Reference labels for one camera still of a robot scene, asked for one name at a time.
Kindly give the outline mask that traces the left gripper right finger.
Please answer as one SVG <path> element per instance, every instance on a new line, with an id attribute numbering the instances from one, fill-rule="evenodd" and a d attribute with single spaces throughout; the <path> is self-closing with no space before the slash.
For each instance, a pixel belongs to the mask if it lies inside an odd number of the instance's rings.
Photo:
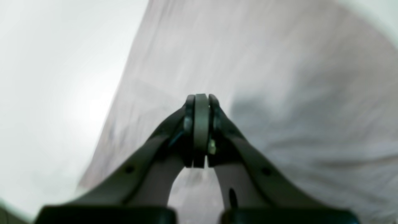
<path id="1" fill-rule="evenodd" d="M 349 210 L 310 197 L 255 149 L 209 95 L 208 164 L 222 193 L 221 224 L 358 224 Z"/>

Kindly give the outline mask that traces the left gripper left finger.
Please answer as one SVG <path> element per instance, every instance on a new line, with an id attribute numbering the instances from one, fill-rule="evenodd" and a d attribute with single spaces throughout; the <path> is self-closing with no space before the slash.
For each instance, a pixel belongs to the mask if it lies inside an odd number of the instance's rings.
<path id="1" fill-rule="evenodd" d="M 174 180 L 193 162 L 195 95 L 102 183 L 59 206 L 46 206 L 36 224 L 176 224 L 167 207 Z"/>

